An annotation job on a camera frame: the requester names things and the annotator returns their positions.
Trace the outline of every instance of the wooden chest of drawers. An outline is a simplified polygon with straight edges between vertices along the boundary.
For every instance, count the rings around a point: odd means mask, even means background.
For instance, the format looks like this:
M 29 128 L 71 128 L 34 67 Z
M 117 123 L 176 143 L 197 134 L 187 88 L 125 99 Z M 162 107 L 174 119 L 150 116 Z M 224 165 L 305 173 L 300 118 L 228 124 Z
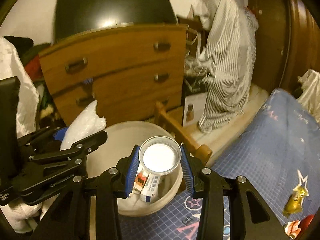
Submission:
M 185 25 L 137 25 L 75 35 L 40 54 L 66 125 L 97 99 L 107 126 L 144 120 L 154 103 L 180 106 Z

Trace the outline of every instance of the white plastic bag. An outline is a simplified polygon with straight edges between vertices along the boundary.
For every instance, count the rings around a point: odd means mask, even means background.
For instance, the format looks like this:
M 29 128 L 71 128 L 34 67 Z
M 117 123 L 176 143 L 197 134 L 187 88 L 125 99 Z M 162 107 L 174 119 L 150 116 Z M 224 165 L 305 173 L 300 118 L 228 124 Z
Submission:
M 17 137 L 36 130 L 36 113 L 39 94 L 24 70 L 16 48 L 5 38 L 0 38 L 0 79 L 17 76 L 20 81 L 17 111 Z
M 73 143 L 106 127 L 107 121 L 96 114 L 96 106 L 97 100 L 94 100 L 73 121 L 63 138 L 60 150 L 70 149 Z

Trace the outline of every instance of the wooden furniture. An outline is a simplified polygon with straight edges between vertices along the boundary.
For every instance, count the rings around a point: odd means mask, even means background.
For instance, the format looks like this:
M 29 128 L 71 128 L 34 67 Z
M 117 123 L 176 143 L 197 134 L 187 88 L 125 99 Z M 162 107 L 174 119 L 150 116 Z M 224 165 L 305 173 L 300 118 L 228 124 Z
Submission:
M 45 49 L 41 68 L 66 125 L 97 99 L 107 126 L 181 104 L 186 25 L 134 25 L 81 33 Z
M 181 124 L 166 113 L 165 106 L 160 102 L 156 102 L 155 104 L 155 124 L 164 128 L 169 133 L 173 133 L 177 143 L 185 144 L 190 153 L 194 157 L 199 158 L 203 165 L 208 162 L 212 154 L 210 148 L 205 144 L 200 146 L 193 140 L 193 138 L 182 129 Z
M 308 69 L 320 71 L 320 29 L 301 0 L 288 0 L 290 44 L 281 88 L 292 92 Z
M 207 45 L 207 39 L 209 36 L 209 32 L 206 31 L 202 27 L 202 23 L 200 21 L 199 16 L 196 16 L 193 19 L 184 18 L 177 15 L 178 23 L 180 24 L 186 24 L 189 26 L 188 32 L 187 32 L 187 41 L 193 41 L 197 37 L 197 33 L 200 33 L 201 35 L 201 49 L 200 52 L 202 52 L 203 48 Z M 186 45 L 186 49 L 189 50 L 189 56 L 196 57 L 196 51 L 197 51 L 198 41 L 196 40 L 195 43 L 191 45 Z
M 170 116 L 171 118 L 173 118 L 174 120 L 176 120 L 177 123 L 182 124 L 183 110 L 184 110 L 184 107 L 183 106 L 179 106 L 179 107 L 174 108 L 174 109 L 172 109 L 170 111 L 167 111 L 166 114 L 168 116 Z M 146 122 L 155 123 L 155 117 L 152 117 L 152 118 L 146 120 Z

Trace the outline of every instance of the pink star print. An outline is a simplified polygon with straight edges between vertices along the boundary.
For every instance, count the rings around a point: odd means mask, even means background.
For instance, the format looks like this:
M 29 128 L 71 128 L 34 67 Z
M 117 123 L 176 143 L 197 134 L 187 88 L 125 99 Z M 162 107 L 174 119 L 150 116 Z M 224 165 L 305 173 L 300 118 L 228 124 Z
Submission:
M 192 199 L 190 201 L 187 201 L 187 203 L 190 203 L 191 204 L 191 207 L 190 208 L 193 208 L 194 206 L 198 206 L 198 207 L 201 207 L 201 205 L 199 204 L 201 199 Z

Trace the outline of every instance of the blue bedsheet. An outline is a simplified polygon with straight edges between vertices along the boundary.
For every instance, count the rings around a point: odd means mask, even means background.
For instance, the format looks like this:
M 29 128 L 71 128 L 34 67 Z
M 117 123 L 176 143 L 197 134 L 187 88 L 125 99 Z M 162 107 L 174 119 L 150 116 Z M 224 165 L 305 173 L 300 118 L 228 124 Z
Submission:
M 246 176 L 279 221 L 301 220 L 320 206 L 320 126 L 288 93 L 275 90 L 240 136 L 215 162 L 224 177 Z M 292 190 L 301 182 L 309 196 L 303 212 L 282 215 Z M 187 192 L 162 210 L 141 218 L 120 217 L 124 239 L 196 239 L 202 200 Z M 229 239 L 228 198 L 224 197 L 224 240 Z

